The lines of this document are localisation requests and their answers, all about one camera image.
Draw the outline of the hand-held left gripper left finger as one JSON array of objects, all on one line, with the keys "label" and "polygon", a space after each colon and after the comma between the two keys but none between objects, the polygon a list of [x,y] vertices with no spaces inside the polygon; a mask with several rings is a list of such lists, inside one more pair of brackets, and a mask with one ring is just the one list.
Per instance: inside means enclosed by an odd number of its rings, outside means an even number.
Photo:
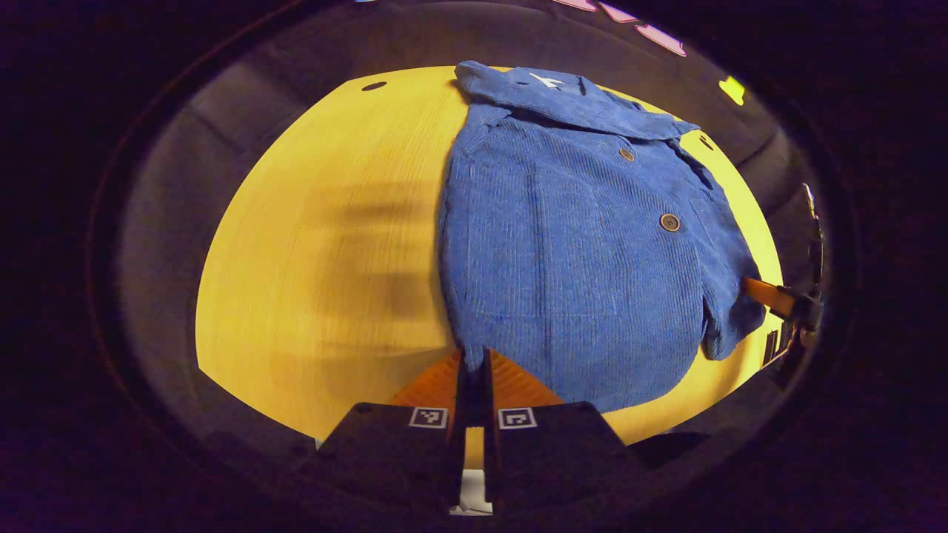
[{"label": "hand-held left gripper left finger", "polygon": [[424,369],[385,403],[355,403],[301,468],[346,494],[446,513],[459,505],[465,432],[464,354]]}]

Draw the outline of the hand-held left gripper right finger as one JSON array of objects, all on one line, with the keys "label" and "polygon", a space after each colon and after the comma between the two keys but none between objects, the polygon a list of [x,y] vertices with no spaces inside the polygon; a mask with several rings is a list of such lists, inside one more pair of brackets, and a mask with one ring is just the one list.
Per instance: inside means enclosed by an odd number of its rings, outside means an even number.
[{"label": "hand-held left gripper right finger", "polygon": [[538,512],[616,492],[647,469],[588,401],[567,403],[484,350],[485,495],[495,513]]}]

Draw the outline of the blue corduroy shirt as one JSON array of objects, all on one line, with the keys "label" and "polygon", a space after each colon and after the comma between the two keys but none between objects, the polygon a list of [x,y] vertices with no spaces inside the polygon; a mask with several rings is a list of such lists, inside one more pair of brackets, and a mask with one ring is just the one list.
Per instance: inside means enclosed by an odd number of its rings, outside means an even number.
[{"label": "blue corduroy shirt", "polygon": [[470,368],[491,349],[599,411],[673,390],[762,327],[759,279],[701,129],[586,77],[463,61],[439,267]]}]

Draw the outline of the black backdrop cloth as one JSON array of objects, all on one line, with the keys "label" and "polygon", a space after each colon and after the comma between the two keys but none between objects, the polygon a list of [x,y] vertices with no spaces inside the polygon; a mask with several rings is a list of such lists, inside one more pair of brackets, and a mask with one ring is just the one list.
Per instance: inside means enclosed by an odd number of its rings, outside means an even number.
[{"label": "black backdrop cloth", "polygon": [[736,97],[710,89],[724,72],[708,58],[671,57],[611,9],[581,14],[551,0],[381,0],[329,15],[297,13],[201,75],[166,117],[153,115],[123,171],[130,183],[110,266],[114,299],[131,370],[201,452],[234,469],[290,469],[321,442],[317,432],[252,409],[198,367],[199,280],[227,203],[252,165],[343,81],[474,52],[515,58],[515,27],[565,31],[559,43],[527,45],[547,63],[591,65],[600,50],[622,50],[642,75],[622,73],[620,87],[656,95],[722,142],[761,206],[785,282],[822,290],[832,253],[808,190],[812,171],[785,129],[755,97],[739,110]]}]

